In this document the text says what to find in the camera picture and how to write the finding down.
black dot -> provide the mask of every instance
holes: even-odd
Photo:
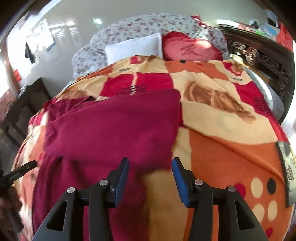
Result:
[[[272,178],[267,182],[267,191],[270,195],[273,195],[276,192],[276,182]]]

patterned blanket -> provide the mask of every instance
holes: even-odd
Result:
[[[241,65],[233,60],[168,62],[155,56],[134,56],[77,78],[31,118],[28,136],[13,166],[38,162],[37,168],[15,183],[24,204],[21,217],[28,240],[33,236],[34,187],[45,156],[46,107],[63,99],[92,96],[103,101],[173,88],[180,92],[181,100],[172,157],[179,157],[186,169],[211,186],[234,185],[269,239],[284,239],[294,206],[286,207],[285,180],[275,143],[288,140]],[[160,169],[142,179],[147,192],[143,209],[148,212],[149,240],[187,240],[193,210],[180,202],[172,172]],[[213,240],[217,237],[215,208]]]

white pillow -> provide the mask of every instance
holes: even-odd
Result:
[[[161,33],[138,39],[129,39],[105,48],[108,65],[135,55],[156,55],[163,58]]]

red pillow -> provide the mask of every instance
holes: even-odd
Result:
[[[163,36],[163,55],[164,59],[169,61],[178,59],[188,61],[223,60],[222,52],[208,40],[191,39],[179,32],[170,32]]]

chinese character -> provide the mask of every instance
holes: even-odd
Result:
[[[194,54],[196,56],[201,56],[201,54],[194,52],[194,49],[196,49],[196,48],[197,48],[197,46],[194,46],[194,44],[189,44],[189,45],[187,45],[187,46],[185,46],[183,48],[180,48],[180,50],[185,50],[185,52],[183,54],[181,54],[181,55],[183,56],[183,55],[192,53],[192,54]]]

